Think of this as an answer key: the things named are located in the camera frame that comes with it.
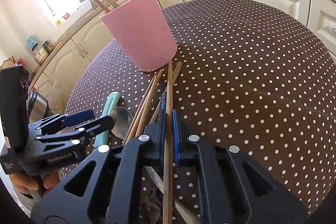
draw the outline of brown polka dot tablecloth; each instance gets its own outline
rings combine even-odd
[[[173,65],[183,63],[174,86],[181,120],[214,145],[241,147],[313,213],[336,174],[335,64],[323,43],[289,15],[251,0],[196,0],[163,13],[178,44]],[[163,68],[149,119],[167,85]],[[119,105],[134,115],[157,72],[138,71],[113,40],[80,78],[66,113],[90,108],[100,117],[118,91]],[[109,144],[122,143],[112,134]],[[142,180],[145,199],[153,186],[145,174]],[[199,214],[194,169],[174,167],[174,195]],[[176,211],[173,219],[184,222]]]

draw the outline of pink cup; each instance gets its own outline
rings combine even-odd
[[[140,71],[161,68],[177,52],[156,0],[129,0],[100,18]]]

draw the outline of spoon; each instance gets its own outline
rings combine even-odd
[[[122,106],[118,106],[110,112],[110,116],[113,118],[114,127],[112,133],[119,139],[124,140],[127,131],[132,123],[132,114]]]

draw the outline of plastic bag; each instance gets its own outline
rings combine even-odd
[[[53,110],[54,113],[63,114],[64,108],[61,99],[61,93],[59,91],[58,85],[55,83],[53,87],[43,95],[44,98],[48,100],[49,108]]]

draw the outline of finger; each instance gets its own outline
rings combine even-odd
[[[54,188],[54,187],[50,187],[49,189],[46,189],[46,191],[43,193],[43,196],[45,196],[47,193],[49,193],[52,188]]]
[[[29,194],[29,191],[26,187],[14,185],[14,187],[22,194]]]
[[[10,174],[9,178],[14,186],[23,186],[31,190],[38,190],[39,185],[31,176],[24,173]]]
[[[58,171],[52,171],[43,180],[43,186],[46,189],[49,189],[59,183]]]

